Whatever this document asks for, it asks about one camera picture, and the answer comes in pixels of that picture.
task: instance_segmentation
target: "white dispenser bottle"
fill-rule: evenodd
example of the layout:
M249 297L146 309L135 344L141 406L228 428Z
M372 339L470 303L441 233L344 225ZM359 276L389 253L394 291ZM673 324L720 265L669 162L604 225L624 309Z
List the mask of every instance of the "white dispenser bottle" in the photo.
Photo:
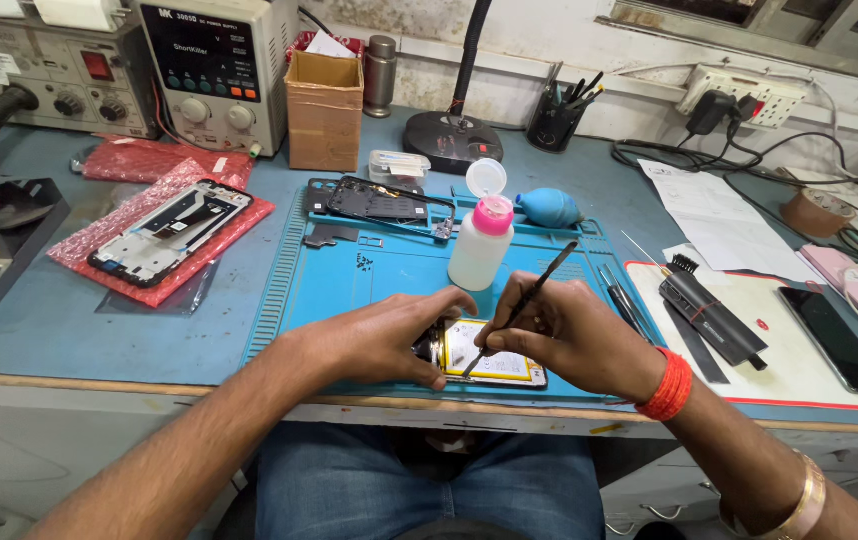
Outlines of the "white dispenser bottle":
M462 218L449 258L449 279L462 289L480 291L493 284L513 243L513 202L500 195L506 188L506 170L495 159L472 163L465 183L480 200Z

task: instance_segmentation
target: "tape roll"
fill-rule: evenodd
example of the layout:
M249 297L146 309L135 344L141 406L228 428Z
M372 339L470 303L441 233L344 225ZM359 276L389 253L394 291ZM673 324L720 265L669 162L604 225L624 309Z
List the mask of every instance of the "tape roll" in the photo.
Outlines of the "tape roll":
M830 193L806 187L779 209L790 227L820 239L828 239L855 219L855 208Z

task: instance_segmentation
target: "white cutting board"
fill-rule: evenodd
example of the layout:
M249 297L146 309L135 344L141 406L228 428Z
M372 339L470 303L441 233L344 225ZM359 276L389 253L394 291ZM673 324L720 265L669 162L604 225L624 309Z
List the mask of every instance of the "white cutting board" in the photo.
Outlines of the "white cutting board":
M682 355L705 382L663 305L659 291L665 280L663 274L651 262L627 262L626 271L669 349ZM759 358L769 368L756 371L749 362L733 367L706 345L730 382L709 387L734 403L858 411L858 395L843 387L829 362L777 296L777 289L788 285L775 277L725 274L731 281L729 285L707 284L705 288L769 345L759 352ZM759 320L769 329L763 329Z

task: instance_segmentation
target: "black brush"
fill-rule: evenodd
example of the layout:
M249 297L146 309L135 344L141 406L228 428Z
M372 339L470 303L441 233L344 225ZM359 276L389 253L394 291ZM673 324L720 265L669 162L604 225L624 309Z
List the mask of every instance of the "black brush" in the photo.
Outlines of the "black brush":
M681 253L672 255L672 262L666 264L666 268L675 272L688 272L695 274L699 263Z

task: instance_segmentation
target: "pen holder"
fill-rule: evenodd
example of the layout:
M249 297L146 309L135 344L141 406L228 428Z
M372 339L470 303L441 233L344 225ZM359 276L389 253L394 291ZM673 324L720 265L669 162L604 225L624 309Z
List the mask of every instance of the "pen holder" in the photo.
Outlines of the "pen holder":
M567 108L570 105L553 103L553 92L544 91L539 104L526 129L526 141L543 152L561 154L566 152L569 141L576 133L579 120L586 112L586 106Z

